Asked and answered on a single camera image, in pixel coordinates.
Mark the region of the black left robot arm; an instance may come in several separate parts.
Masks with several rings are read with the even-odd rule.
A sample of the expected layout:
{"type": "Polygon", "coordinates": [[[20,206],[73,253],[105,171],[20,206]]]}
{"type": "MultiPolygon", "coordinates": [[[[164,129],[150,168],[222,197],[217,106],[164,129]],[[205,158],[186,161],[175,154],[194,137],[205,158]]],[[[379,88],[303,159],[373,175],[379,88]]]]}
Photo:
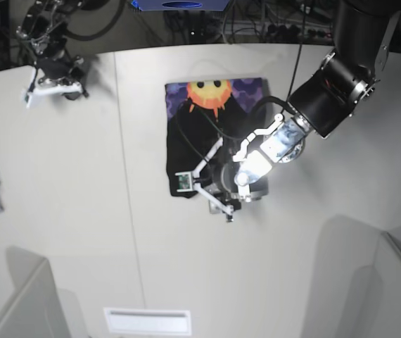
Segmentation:
{"type": "Polygon", "coordinates": [[[260,99],[244,133],[227,148],[209,197],[212,214],[231,222],[243,202],[267,194],[267,174],[298,158],[311,133],[326,139],[375,90],[401,18],[401,1],[339,1],[333,19],[333,49],[311,78],[286,100],[260,99]]]}

